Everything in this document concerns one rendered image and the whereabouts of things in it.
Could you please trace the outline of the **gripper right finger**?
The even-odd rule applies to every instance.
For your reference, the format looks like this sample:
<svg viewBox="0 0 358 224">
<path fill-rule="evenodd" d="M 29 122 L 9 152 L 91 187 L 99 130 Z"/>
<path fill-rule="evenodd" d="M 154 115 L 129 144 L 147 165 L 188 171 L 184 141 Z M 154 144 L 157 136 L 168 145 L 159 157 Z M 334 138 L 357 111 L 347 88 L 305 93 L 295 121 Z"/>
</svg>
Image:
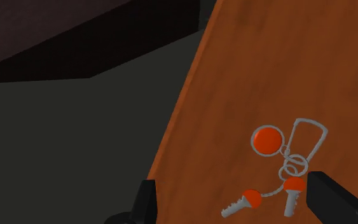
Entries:
<svg viewBox="0 0 358 224">
<path fill-rule="evenodd" d="M 358 224 L 358 198 L 322 171 L 307 175 L 306 204 L 322 224 Z"/>
</svg>

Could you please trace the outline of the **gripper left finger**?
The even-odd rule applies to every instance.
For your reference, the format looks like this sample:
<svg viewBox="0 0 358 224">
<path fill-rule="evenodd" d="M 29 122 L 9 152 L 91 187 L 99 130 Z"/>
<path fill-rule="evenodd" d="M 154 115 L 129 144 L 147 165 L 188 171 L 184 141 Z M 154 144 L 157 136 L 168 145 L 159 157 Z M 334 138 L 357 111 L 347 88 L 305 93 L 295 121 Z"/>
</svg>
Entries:
<svg viewBox="0 0 358 224">
<path fill-rule="evenodd" d="M 156 183 L 146 179 L 140 184 L 131 211 L 114 214 L 104 224 L 156 224 L 157 215 Z"/>
</svg>

